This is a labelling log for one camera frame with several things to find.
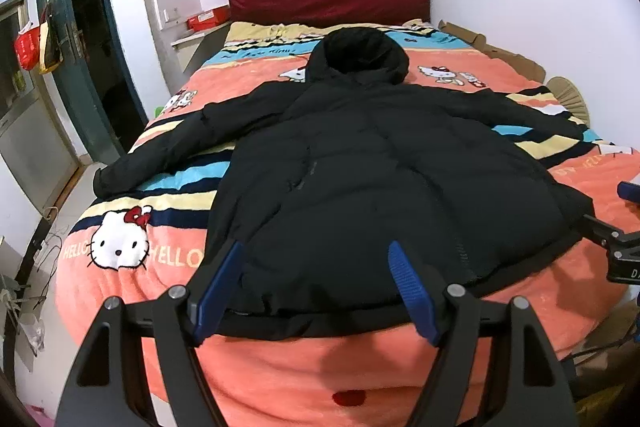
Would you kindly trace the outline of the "red hanging bag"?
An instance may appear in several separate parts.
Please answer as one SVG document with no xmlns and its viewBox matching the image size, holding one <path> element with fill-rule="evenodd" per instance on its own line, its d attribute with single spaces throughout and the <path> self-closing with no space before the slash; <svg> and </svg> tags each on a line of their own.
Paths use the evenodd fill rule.
<svg viewBox="0 0 640 427">
<path fill-rule="evenodd" d="M 40 59 L 40 28 L 29 22 L 17 34 L 14 51 L 21 69 L 32 70 Z"/>
</svg>

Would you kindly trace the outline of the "dark green door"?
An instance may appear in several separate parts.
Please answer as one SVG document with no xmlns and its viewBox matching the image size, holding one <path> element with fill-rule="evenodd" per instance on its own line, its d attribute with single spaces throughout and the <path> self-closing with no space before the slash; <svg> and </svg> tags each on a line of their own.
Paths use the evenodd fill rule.
<svg viewBox="0 0 640 427">
<path fill-rule="evenodd" d="M 126 64 L 111 0 L 37 0 L 56 37 L 52 75 L 89 156 L 111 164 L 148 123 Z"/>
</svg>

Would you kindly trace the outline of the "red box on shelf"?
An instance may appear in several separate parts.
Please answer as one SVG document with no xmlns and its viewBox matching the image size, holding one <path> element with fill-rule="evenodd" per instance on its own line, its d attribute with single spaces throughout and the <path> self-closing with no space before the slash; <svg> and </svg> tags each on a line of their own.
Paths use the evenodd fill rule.
<svg viewBox="0 0 640 427">
<path fill-rule="evenodd" d="M 228 5 L 221 5 L 188 18 L 186 27 L 194 31 L 204 31 L 215 28 L 230 20 L 231 12 Z"/>
</svg>

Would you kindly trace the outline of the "yellow black hanging bag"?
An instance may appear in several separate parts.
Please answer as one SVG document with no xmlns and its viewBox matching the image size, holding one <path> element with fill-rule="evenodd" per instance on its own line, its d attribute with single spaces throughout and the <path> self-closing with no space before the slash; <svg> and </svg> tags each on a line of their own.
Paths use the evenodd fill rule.
<svg viewBox="0 0 640 427">
<path fill-rule="evenodd" d="M 54 27 L 52 4 L 48 2 L 41 13 L 39 25 L 39 72 L 53 72 L 63 62 L 58 33 Z"/>
</svg>

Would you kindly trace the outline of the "black hooded puffer jacket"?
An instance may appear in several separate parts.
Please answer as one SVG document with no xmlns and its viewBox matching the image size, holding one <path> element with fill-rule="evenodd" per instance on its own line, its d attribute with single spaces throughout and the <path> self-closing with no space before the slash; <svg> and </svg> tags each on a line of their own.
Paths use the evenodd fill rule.
<svg viewBox="0 0 640 427">
<path fill-rule="evenodd" d="M 407 53 L 384 32 L 333 31 L 303 81 L 205 105 L 99 171 L 94 191 L 124 195 L 232 146 L 205 243 L 207 259 L 229 241 L 246 254 L 218 326 L 227 337 L 341 337 L 406 323 L 391 243 L 476 295 L 572 247 L 591 198 L 500 128 L 578 140 L 578 124 L 488 89 L 410 84 L 408 72 Z"/>
</svg>

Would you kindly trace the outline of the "cardboard beside bed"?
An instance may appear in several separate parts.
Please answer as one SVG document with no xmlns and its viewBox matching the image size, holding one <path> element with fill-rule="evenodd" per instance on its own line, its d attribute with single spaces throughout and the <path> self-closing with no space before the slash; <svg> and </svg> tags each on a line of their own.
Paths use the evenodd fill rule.
<svg viewBox="0 0 640 427">
<path fill-rule="evenodd" d="M 445 22 L 444 20 L 441 20 L 438 23 L 438 29 L 446 32 L 448 35 L 461 39 L 472 46 L 472 48 L 487 55 L 489 58 L 505 62 L 512 67 L 515 72 L 524 76 L 528 80 L 544 83 L 544 80 L 546 79 L 546 71 L 535 61 L 522 54 L 514 53 L 489 44 L 486 36 L 479 32 L 469 30 L 468 28 L 464 28 L 450 22 Z"/>
</svg>

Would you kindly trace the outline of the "Hello Kitty striped blanket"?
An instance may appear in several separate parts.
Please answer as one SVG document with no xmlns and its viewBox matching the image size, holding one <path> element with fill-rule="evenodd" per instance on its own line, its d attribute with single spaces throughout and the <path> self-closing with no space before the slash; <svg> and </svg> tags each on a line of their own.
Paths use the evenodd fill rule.
<svg viewBox="0 0 640 427">
<path fill-rule="evenodd" d="M 541 113 L 566 107 L 542 84 L 506 62 L 420 20 L 388 28 L 408 52 L 408 81 L 474 92 L 487 87 Z M 301 24 L 237 22 L 224 47 L 165 105 L 142 133 L 149 141 L 209 102 L 252 91 L 270 80 L 298 81 L 322 30 Z M 639 171 L 639 154 L 588 132 L 579 142 L 506 136 L 539 159 L 555 179 L 588 194 L 599 218 L 623 229 L 639 224 L 617 184 Z M 58 259 L 55 302 L 81 340 L 103 301 L 135 303 L 186 283 L 202 262 L 206 225 L 230 150 L 204 153 L 171 176 L 125 196 L 95 202 L 70 230 Z M 500 291 L 534 305 L 558 355 L 593 340 L 596 327 L 629 306 L 626 288 L 605 277 L 602 248 L 580 242 L 551 267 Z M 260 341 L 216 336 L 198 349 L 207 384 L 233 426 L 397 426 L 408 417 L 435 352 L 410 325 L 346 338 Z"/>
</svg>

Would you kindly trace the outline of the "white bedside shelf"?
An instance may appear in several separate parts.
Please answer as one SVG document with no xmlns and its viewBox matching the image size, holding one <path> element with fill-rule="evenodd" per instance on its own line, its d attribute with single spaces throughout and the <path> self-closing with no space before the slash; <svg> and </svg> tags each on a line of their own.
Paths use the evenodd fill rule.
<svg viewBox="0 0 640 427">
<path fill-rule="evenodd" d="M 229 25 L 221 25 L 171 43 L 183 74 L 191 76 L 217 54 L 224 46 L 229 29 Z"/>
</svg>

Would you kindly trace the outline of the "grey metal door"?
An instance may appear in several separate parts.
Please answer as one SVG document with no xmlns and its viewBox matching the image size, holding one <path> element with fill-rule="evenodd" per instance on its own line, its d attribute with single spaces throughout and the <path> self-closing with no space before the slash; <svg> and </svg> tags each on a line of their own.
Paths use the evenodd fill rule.
<svg viewBox="0 0 640 427">
<path fill-rule="evenodd" d="M 14 41 L 29 22 L 27 0 L 1 3 L 1 158 L 29 202 L 47 216 L 79 168 L 37 69 L 17 61 Z"/>
</svg>

